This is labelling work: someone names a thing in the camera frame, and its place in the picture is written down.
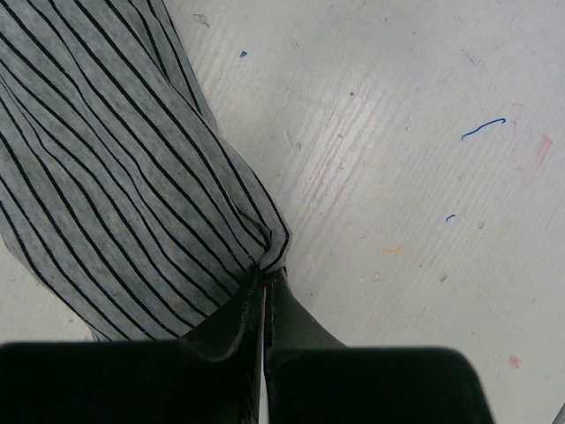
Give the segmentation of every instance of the blue mark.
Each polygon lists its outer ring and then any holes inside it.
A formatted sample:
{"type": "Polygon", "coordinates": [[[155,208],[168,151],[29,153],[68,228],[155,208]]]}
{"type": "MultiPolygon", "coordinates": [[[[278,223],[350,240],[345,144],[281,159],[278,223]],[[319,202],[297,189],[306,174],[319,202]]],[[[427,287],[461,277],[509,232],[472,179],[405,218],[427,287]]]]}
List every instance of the blue mark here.
{"type": "Polygon", "coordinates": [[[481,130],[482,128],[485,128],[487,125],[495,124],[495,123],[497,123],[497,122],[502,122],[502,123],[504,124],[504,123],[506,122],[506,118],[501,117],[500,119],[495,119],[494,121],[487,122],[486,124],[483,124],[483,125],[481,125],[479,128],[477,128],[475,131],[471,131],[471,132],[468,132],[468,133],[464,134],[464,135],[461,137],[461,140],[464,139],[465,137],[467,137],[468,135],[472,135],[472,134],[476,133],[478,130],[481,130]]]}

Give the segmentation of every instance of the pant leg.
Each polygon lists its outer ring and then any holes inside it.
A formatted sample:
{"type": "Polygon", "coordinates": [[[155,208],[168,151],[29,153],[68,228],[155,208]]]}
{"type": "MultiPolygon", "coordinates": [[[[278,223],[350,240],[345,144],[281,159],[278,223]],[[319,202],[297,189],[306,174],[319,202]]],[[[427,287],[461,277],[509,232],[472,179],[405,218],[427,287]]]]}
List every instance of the pant leg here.
{"type": "Polygon", "coordinates": [[[0,0],[0,231],[101,340],[177,337],[290,232],[162,0],[0,0]]]}

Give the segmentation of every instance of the orange speck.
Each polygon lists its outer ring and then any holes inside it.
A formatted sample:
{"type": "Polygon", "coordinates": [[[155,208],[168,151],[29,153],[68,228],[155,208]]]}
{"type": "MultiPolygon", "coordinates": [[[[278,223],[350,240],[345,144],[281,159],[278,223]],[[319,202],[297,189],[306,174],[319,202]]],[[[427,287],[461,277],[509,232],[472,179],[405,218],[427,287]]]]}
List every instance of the orange speck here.
{"type": "Polygon", "coordinates": [[[382,249],[385,254],[401,254],[404,250],[404,245],[400,245],[396,249],[382,249]]]}
{"type": "Polygon", "coordinates": [[[508,363],[514,368],[520,368],[522,365],[522,360],[515,355],[510,355],[508,358],[508,363]]]}

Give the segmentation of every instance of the white floor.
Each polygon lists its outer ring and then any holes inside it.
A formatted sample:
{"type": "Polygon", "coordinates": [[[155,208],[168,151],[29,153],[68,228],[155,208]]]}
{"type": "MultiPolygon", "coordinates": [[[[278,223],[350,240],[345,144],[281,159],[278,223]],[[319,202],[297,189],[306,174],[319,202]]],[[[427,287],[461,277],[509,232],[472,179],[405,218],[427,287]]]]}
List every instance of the white floor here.
{"type": "MultiPolygon", "coordinates": [[[[456,348],[498,422],[551,423],[565,400],[565,4],[168,5],[222,134],[294,231],[300,301],[348,345],[456,348]]],[[[0,258],[0,340],[87,337],[0,258]]]]}

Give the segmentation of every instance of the pink mark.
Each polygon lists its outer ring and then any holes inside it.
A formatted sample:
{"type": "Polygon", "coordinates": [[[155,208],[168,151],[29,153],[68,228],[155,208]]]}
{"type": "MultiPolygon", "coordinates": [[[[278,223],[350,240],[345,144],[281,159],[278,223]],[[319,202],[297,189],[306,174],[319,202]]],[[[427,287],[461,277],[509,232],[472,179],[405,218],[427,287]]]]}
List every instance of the pink mark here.
{"type": "Polygon", "coordinates": [[[539,145],[538,149],[538,165],[541,165],[544,160],[546,160],[546,156],[549,153],[549,149],[551,148],[552,140],[544,135],[544,138],[541,140],[541,144],[539,145]]]}
{"type": "Polygon", "coordinates": [[[514,368],[520,368],[522,365],[522,360],[515,355],[510,355],[508,363],[514,368]]]}

